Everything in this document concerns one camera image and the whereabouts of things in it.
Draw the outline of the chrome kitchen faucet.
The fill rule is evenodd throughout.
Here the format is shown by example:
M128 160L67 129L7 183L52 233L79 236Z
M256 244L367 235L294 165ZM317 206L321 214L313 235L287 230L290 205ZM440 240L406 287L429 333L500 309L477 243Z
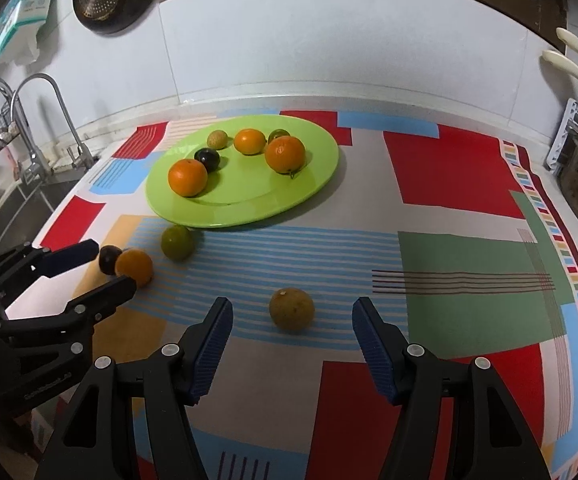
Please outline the chrome kitchen faucet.
M52 174L52 169L31 135L20 99L13 95L12 89L2 78L0 95L4 98L0 109L0 151L20 136L30 159L28 167L20 170L20 177L26 184L36 179L45 180Z

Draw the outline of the green lime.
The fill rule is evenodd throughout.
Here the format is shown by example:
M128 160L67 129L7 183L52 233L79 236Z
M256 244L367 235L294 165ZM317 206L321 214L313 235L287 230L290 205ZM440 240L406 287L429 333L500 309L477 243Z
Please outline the green lime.
M272 141L275 141L276 139L281 138L282 136L290 136L290 133L287 132L286 129L275 129L269 136L268 136L268 143L272 143Z
M196 250L196 241L185 226L169 226L161 235L161 250L170 260L182 262Z

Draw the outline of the teal white tissue box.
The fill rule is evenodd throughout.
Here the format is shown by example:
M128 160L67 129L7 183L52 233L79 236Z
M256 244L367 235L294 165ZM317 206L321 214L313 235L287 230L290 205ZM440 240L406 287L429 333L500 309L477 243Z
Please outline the teal white tissue box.
M9 0L0 12L0 64L19 66L39 57L37 35L48 20L51 0Z

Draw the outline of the small orange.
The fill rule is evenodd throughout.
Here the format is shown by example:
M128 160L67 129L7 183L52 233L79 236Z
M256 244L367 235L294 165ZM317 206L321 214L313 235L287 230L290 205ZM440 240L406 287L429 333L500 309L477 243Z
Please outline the small orange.
M266 146L266 136L260 130L245 128L234 136L234 148L242 155L254 156L261 154Z
M132 278L138 288L146 287L153 278L152 259L140 249L124 250L116 259L114 270L116 275Z

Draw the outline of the steel kitchen sink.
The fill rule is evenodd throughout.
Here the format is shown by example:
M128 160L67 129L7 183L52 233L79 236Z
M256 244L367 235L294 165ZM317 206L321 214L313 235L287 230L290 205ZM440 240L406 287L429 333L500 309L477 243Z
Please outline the steel kitchen sink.
M85 172L85 169L71 169L58 172L44 182L16 184L0 201L0 254L18 245L33 243Z

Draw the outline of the colourful patterned table cloth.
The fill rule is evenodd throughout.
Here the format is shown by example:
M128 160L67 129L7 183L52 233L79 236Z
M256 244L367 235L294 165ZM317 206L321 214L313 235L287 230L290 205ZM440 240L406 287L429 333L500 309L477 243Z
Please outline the colourful patterned table cloth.
M218 296L234 327L189 419L212 479L374 479L398 411L377 393L352 329L367 297L386 322L442 359L492 362L549 473L578 471L578 220L525 148L399 117L283 110L339 145L336 175L284 214L197 230L183 262L161 250L166 222L148 172L204 116L141 127L65 197L35 238L137 248L152 282L97 326L94 351L145 358L200 322ZM310 326L280 330L280 288L307 292Z

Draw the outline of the green plate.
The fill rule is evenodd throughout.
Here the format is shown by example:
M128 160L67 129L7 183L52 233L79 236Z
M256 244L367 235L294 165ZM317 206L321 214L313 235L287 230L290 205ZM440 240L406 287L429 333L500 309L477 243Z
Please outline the green plate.
M244 128L268 134L284 129L306 148L306 162L293 177L268 167L262 154L246 156L233 146L220 152L219 168L194 197L177 195L167 174L175 162L204 148L208 135L220 129L234 136ZM176 141L155 161L147 176L146 200L159 217L190 228L228 228L281 214L317 194L333 177L340 159L336 139L308 120L284 115L248 115L214 122Z

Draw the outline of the slim gooseneck water tap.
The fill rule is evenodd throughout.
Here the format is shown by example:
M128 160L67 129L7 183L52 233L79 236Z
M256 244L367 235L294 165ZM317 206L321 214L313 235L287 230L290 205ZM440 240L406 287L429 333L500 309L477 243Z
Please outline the slim gooseneck water tap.
M42 141L42 149L50 154L50 165L54 168L65 167L73 169L91 169L98 157L91 153L84 138L77 131L71 117L65 98L53 76L46 72L34 72L26 75L13 91L16 100L31 98L31 86L36 89L42 85L39 95L35 96L31 121L31 129L42 125L46 139Z

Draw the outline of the dark plum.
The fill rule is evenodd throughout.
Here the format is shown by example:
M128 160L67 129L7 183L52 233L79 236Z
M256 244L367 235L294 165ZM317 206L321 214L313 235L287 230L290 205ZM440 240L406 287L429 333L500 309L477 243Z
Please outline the dark plum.
M100 248L98 255L98 266L100 272L107 276L115 275L115 263L122 254L121 248L114 245L104 245Z
M216 171L220 165L220 156L218 151L212 148L200 148L194 153L193 158L200 162L205 170L210 174Z

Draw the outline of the small tan fruit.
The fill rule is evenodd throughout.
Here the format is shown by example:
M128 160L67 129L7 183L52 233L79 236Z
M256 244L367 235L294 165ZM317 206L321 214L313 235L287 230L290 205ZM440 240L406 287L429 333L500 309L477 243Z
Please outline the small tan fruit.
M222 129L212 131L206 138L206 146L211 150L220 151L228 146L229 136Z

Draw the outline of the large orange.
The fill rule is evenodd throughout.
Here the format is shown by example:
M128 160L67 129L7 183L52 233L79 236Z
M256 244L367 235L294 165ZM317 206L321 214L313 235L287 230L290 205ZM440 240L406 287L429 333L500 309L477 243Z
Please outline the large orange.
M208 172L202 162L195 159L181 159L170 167L167 174L168 185L177 195L193 197L200 194L208 183Z
M278 136L265 150L267 166L277 174L295 174L306 161L306 149L302 141L294 136Z

